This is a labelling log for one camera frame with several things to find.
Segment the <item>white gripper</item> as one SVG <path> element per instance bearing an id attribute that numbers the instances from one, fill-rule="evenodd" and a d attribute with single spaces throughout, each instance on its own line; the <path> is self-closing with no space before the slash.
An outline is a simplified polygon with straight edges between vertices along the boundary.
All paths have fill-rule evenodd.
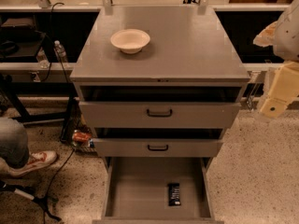
<path id="1" fill-rule="evenodd" d="M 257 105 L 258 114 L 264 119 L 275 119 L 298 95 L 299 62 L 285 62 L 267 74 L 263 95 Z"/>

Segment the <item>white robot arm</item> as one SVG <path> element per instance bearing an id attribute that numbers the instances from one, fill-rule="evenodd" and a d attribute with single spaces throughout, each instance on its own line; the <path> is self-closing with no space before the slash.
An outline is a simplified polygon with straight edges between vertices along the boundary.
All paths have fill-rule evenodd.
<path id="1" fill-rule="evenodd" d="M 275 119 L 299 95 L 299 0 L 293 0 L 277 21 L 256 35 L 253 44 L 272 46 L 274 54 L 284 60 L 268 75 L 257 105 L 261 119 Z"/>

